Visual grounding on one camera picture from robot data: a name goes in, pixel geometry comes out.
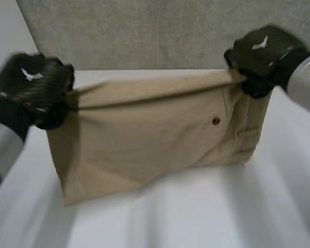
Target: robotic arm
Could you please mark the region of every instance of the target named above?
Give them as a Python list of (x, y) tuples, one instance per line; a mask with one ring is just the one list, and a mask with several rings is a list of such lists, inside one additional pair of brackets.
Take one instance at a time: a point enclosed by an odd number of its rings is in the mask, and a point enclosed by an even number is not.
[(0, 72), (0, 182), (23, 149), (28, 129), (59, 127), (74, 81), (72, 66), (42, 55), (12, 56)]
[(310, 51), (296, 37), (276, 26), (265, 26), (238, 39), (224, 57), (246, 75), (242, 89), (253, 98), (282, 87), (310, 111)]

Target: khaki pants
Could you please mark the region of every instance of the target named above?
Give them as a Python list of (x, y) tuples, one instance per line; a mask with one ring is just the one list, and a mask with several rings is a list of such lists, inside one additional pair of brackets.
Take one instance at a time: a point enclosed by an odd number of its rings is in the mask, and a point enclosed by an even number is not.
[(243, 80), (223, 70), (71, 92), (65, 123), (48, 132), (65, 203), (135, 189), (190, 167), (246, 162), (270, 96), (251, 99)]

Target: white logo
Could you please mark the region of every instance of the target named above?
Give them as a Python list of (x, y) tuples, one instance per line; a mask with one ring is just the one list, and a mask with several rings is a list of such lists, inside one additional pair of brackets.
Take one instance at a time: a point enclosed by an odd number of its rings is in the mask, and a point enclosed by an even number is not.
[(252, 47), (252, 49), (260, 49), (260, 48), (265, 48), (268, 44), (268, 36), (264, 38), (264, 41), (261, 44), (256, 44)]
[(28, 74), (27, 71), (24, 70), (23, 68), (22, 73), (26, 76), (26, 79), (28, 79), (29, 81), (32, 81), (33, 79), (40, 79), (43, 77), (43, 75), (41, 75), (40, 73), (37, 73), (35, 75)]

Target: white surface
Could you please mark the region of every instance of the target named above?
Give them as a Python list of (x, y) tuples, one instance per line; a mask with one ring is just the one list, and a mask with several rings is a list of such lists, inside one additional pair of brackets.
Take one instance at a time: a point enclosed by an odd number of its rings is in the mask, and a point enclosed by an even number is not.
[[(35, 49), (21, 17), (0, 0), (0, 61)], [(177, 71), (86, 71), (77, 84), (139, 73)], [(61, 198), (46, 134), (32, 129), (0, 188), (0, 248), (310, 247), (310, 114), (275, 90), (246, 167), (189, 170), (70, 208)]]

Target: folded cloth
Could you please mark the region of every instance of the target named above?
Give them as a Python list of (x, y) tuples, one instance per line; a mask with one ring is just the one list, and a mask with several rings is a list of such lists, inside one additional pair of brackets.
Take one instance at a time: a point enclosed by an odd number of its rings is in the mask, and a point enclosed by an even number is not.
[(246, 162), (270, 99), (251, 99), (235, 70), (104, 82), (67, 95), (48, 132), (67, 205), (124, 192), (182, 169)]

